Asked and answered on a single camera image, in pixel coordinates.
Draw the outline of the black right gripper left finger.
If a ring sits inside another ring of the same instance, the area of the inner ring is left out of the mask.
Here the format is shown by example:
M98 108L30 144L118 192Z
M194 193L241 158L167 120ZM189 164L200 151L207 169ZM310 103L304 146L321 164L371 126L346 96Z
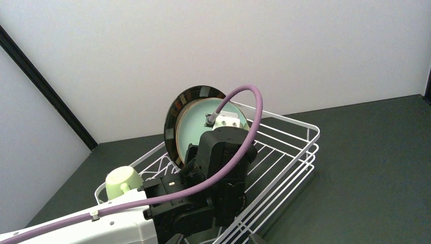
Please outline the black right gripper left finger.
M183 244L183 234L175 234L165 244Z

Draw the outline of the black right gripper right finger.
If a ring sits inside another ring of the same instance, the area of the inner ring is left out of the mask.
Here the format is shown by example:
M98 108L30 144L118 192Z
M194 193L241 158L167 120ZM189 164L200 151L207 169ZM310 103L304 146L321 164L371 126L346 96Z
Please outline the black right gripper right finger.
M250 234L250 244L267 244L258 234Z

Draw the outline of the cream mug green handle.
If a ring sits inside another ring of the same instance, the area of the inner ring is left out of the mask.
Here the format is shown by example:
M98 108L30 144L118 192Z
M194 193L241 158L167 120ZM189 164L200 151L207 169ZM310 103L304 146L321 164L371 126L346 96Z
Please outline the cream mug green handle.
M131 166L121 166L107 174L105 187L108 200L113 200L126 192L143 185L143 179Z

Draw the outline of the dark striped plate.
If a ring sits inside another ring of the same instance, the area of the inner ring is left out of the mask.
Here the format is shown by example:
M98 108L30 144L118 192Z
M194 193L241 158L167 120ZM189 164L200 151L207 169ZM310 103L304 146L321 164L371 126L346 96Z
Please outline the dark striped plate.
M184 159L179 154L179 145L176 142L176 127L182 115L194 103L203 99L225 97L226 95L215 87L198 85L182 91L170 105L164 123L164 143L170 159L178 168L184 167Z

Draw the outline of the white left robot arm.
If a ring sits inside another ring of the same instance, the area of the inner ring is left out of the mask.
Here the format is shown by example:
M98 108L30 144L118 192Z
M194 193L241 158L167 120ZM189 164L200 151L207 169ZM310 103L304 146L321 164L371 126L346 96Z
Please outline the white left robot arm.
M256 156L248 145L238 164L221 180L193 195L163 203L146 199L189 190L225 166L243 145L248 132L221 127L204 132L198 145L187 148L187 162L176 174L144 181L121 196L77 213L1 235L1 243L167 243L175 235L188 237L227 227L245 209L245 178Z

